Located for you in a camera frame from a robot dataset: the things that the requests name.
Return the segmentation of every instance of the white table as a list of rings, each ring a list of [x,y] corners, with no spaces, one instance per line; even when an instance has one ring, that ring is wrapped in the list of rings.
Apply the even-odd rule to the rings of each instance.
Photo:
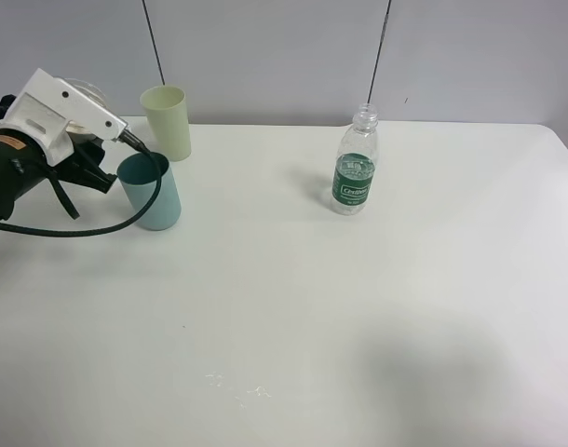
[[[0,233],[0,447],[568,446],[566,148],[384,122],[347,218],[323,206],[344,132],[193,126],[169,231]],[[68,192],[78,222],[47,184],[11,222],[132,212]]]

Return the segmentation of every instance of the plastic cup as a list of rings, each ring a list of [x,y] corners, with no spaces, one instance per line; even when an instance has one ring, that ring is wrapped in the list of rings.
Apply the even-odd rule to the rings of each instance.
[[[172,86],[153,87],[142,94],[140,103],[160,152],[170,161],[181,161],[190,156],[191,137],[184,91]]]
[[[155,152],[152,153],[152,156],[162,172],[162,187],[154,205],[145,212],[136,224],[148,230],[166,230],[179,220],[181,200],[168,159]],[[116,175],[123,185],[133,209],[136,212],[139,211],[156,189],[156,173],[150,159],[144,154],[130,156],[119,165]]]

